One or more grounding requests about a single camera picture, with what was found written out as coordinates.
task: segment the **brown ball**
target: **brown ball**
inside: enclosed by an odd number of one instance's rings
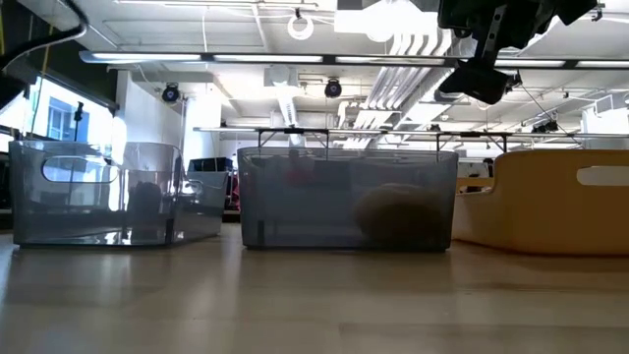
[[[366,193],[354,219],[367,246],[385,249],[432,248],[442,234],[438,196],[424,188],[386,184]]]

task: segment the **security camera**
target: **security camera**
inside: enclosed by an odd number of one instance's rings
[[[336,98],[341,95],[343,88],[338,82],[338,79],[329,79],[325,86],[325,96],[327,98]]]
[[[179,84],[169,83],[166,84],[166,89],[161,93],[161,99],[167,103],[175,103],[179,99],[181,94],[179,93]]]

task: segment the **ceiling light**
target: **ceiling light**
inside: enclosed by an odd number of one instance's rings
[[[564,60],[524,60],[524,59],[498,59],[495,61],[496,68],[525,68],[525,67],[562,67]]]
[[[115,0],[118,4],[133,4],[133,5],[162,5],[172,7],[196,7],[196,6],[224,6],[224,7],[247,7],[251,8],[252,5],[258,5],[260,8],[300,8],[308,10],[317,10],[317,3],[303,3],[303,2],[265,2],[265,1],[221,1],[221,0]]]
[[[176,54],[176,53],[91,53],[93,59],[102,61],[116,61],[125,63],[140,63],[145,61],[173,61],[173,62],[198,62],[200,54]]]
[[[330,129],[330,134],[381,134],[379,130],[365,130],[365,129]]]
[[[442,66],[445,59],[414,58],[414,57],[386,57],[386,56],[340,56],[336,58],[340,64],[380,64],[401,66]]]
[[[217,62],[259,62],[259,63],[320,63],[321,55],[248,55],[248,54],[217,54]]]
[[[629,69],[629,61],[609,61],[609,60],[584,60],[577,64],[577,68],[610,68]]]
[[[245,133],[245,132],[256,132],[256,128],[203,128],[196,127],[194,128],[195,132],[232,132],[232,133]]]

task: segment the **ceiling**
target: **ceiling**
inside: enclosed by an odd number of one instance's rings
[[[57,0],[20,0],[32,11],[59,28],[69,28],[74,18]],[[113,0],[77,0],[88,14],[94,29],[80,42],[91,50],[189,51],[205,50],[201,20],[205,20],[205,40],[210,52],[273,52],[386,54],[392,45],[374,42],[364,34],[337,33],[334,26],[314,22],[307,40],[296,40],[287,31],[291,10],[259,9],[259,25],[253,9],[204,7],[165,7],[121,4]],[[558,24],[535,44],[517,53],[535,57],[629,58],[629,4],[607,0],[603,21],[587,18],[570,27]],[[333,23],[336,0],[317,0],[317,12],[305,12]],[[262,66],[243,65],[144,65],[146,72],[205,72],[213,74],[231,96],[233,106],[224,115],[228,122],[252,117],[268,117],[279,110],[277,100],[261,91]],[[340,99],[326,99],[323,88],[329,77],[339,78],[341,98],[364,100],[372,90],[378,68],[308,67],[298,68],[299,82],[305,87],[295,99],[299,111],[334,113]],[[566,131],[580,129],[580,108],[608,90],[629,90],[629,72],[523,71],[524,88],[505,95],[494,106],[463,98],[434,118],[448,130],[514,130],[521,121],[544,110],[559,109],[558,122]]]

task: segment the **translucent plastic storage bin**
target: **translucent plastic storage bin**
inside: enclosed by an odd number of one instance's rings
[[[14,242],[147,246],[216,234],[225,173],[189,180],[181,161],[160,144],[13,142]]]
[[[457,164],[445,151],[241,148],[243,243],[444,251]]]

